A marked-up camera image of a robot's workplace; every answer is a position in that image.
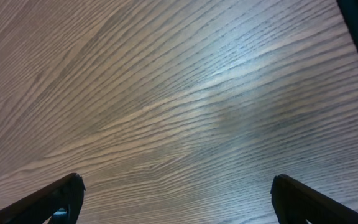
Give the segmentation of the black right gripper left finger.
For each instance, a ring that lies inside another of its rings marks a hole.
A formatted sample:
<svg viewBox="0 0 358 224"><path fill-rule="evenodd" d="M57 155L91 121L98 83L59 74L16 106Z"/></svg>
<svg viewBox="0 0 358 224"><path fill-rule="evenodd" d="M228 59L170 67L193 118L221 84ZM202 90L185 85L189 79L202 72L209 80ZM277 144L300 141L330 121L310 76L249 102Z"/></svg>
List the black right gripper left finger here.
<svg viewBox="0 0 358 224"><path fill-rule="evenodd" d="M75 224L82 208L85 190L79 174L68 174L0 210L0 224Z"/></svg>

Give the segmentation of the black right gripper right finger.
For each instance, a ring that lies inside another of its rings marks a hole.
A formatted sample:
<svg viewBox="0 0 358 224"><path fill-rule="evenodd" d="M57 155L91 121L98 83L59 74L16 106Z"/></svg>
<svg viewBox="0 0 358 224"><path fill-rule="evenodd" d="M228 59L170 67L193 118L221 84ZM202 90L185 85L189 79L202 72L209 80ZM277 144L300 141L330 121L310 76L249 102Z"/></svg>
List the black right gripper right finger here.
<svg viewBox="0 0 358 224"><path fill-rule="evenodd" d="M279 224L358 223L358 212L288 175L275 176L270 193Z"/></svg>

